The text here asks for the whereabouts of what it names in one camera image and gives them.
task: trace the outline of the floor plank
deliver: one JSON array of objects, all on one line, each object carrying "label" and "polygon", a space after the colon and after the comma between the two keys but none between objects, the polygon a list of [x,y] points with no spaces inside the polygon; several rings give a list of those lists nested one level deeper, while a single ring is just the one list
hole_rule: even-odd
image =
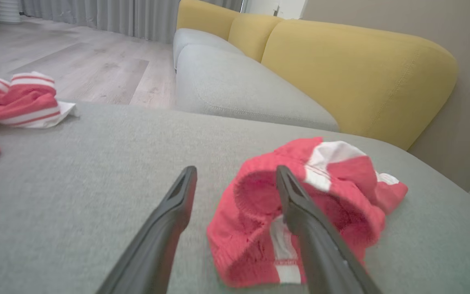
[{"label": "floor plank", "polygon": [[58,99],[171,108],[171,45],[62,22],[26,18],[0,25],[0,78],[52,76]]}]

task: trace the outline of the fabric texture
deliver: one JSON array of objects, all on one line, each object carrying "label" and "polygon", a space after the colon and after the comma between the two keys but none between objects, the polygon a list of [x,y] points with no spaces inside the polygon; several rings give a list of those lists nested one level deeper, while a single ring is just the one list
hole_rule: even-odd
[{"label": "fabric texture", "polygon": [[177,30],[188,28],[209,32],[227,40],[231,23],[240,13],[200,0],[181,0]]},{"label": "fabric texture", "polygon": [[408,149],[449,98],[457,62],[425,39],[285,20],[262,64],[324,106],[341,131]]},{"label": "fabric texture", "polygon": [[79,118],[49,129],[0,125],[0,294],[95,293],[187,165],[198,169],[197,188],[168,293],[307,292],[306,285],[228,288],[205,229],[244,161],[315,136],[356,146],[410,187],[366,251],[382,292],[470,293],[470,195],[393,145],[178,111],[77,107]]},{"label": "fabric texture", "polygon": [[230,44],[228,41],[217,37],[213,34],[193,30],[193,29],[178,29],[175,32],[175,38],[173,39],[173,66],[177,69],[177,60],[179,59],[179,54],[186,45],[207,45],[210,47],[215,47],[222,49],[227,52],[233,52],[244,55],[242,51],[237,49],[234,45]]},{"label": "fabric texture", "polygon": [[228,41],[246,56],[260,62],[269,34],[282,21],[276,16],[241,13],[231,24]]},{"label": "fabric texture", "polygon": [[11,82],[0,78],[0,123],[18,128],[57,125],[75,104],[55,99],[54,80],[32,72],[15,74]]},{"label": "fabric texture", "polygon": [[215,266],[227,285],[305,283],[298,238],[284,225],[276,169],[287,166],[341,233],[359,261],[384,230],[407,186],[378,174],[371,159],[343,141],[297,139],[244,162],[207,229]]},{"label": "fabric texture", "polygon": [[179,55],[176,108],[338,131],[329,112],[259,62],[204,45]]}]

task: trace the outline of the sofa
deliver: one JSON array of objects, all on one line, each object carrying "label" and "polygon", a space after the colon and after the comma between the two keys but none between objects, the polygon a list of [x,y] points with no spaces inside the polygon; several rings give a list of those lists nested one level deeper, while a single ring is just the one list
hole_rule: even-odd
[{"label": "sofa", "polygon": [[407,150],[448,99],[457,62],[400,33],[181,0],[181,111],[340,131]]},{"label": "sofa", "polygon": [[78,102],[44,130],[0,125],[0,293],[97,291],[187,165],[198,169],[190,223],[168,293],[304,293],[306,285],[231,289],[206,238],[242,163],[298,138],[346,141],[409,187],[367,249],[385,294],[470,293],[470,195],[404,150],[374,139],[251,120]]}]

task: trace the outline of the beige wall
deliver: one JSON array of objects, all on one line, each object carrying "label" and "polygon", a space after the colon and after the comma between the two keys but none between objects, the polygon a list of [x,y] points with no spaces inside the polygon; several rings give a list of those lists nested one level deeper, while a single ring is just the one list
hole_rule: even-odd
[{"label": "beige wall", "polygon": [[274,15],[280,6],[278,17],[284,19],[299,19],[306,0],[246,0],[246,13]]},{"label": "beige wall", "polygon": [[304,19],[417,35],[457,58],[457,86],[410,153],[470,190],[470,1],[309,0]]}]

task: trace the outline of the gray sofa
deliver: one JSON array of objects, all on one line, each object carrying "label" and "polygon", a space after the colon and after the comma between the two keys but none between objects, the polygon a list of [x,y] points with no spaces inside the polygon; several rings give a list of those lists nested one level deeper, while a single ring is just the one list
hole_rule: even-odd
[{"label": "gray sofa", "polygon": [[344,140],[409,192],[366,251],[384,293],[470,293],[470,195],[407,152],[323,130],[133,106],[79,104],[45,130],[0,125],[0,293],[94,293],[183,167],[196,165],[191,222],[168,293],[299,293],[306,286],[230,289],[206,239],[241,164],[312,136]]},{"label": "gray sofa", "polygon": [[315,100],[220,37],[177,30],[173,62],[178,110],[338,131]]}]

